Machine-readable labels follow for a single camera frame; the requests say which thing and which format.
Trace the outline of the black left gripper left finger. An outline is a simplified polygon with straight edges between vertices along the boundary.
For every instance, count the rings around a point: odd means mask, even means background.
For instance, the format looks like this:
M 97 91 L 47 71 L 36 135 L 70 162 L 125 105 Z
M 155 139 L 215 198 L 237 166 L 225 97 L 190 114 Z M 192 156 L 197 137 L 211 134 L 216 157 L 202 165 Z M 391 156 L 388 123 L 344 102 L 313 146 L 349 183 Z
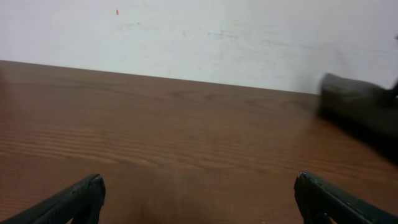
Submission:
M 105 195 L 102 176 L 89 175 L 1 224 L 98 224 Z

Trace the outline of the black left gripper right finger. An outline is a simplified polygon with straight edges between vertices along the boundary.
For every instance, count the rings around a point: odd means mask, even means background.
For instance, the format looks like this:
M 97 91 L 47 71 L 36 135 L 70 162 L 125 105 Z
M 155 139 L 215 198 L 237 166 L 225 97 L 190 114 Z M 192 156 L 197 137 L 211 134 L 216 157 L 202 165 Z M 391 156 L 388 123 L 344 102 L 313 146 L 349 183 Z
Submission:
M 304 224 L 397 223 L 397 217 L 345 192 L 319 176 L 302 172 L 294 184 L 295 201 Z

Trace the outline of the grey shorts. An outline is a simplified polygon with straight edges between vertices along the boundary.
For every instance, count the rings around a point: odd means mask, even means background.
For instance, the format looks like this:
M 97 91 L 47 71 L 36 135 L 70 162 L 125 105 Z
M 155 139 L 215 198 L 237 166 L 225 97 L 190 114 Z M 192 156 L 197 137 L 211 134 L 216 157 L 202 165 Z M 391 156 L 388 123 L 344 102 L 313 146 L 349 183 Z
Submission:
M 319 115 L 397 164 L 397 85 L 326 73 L 319 84 Z

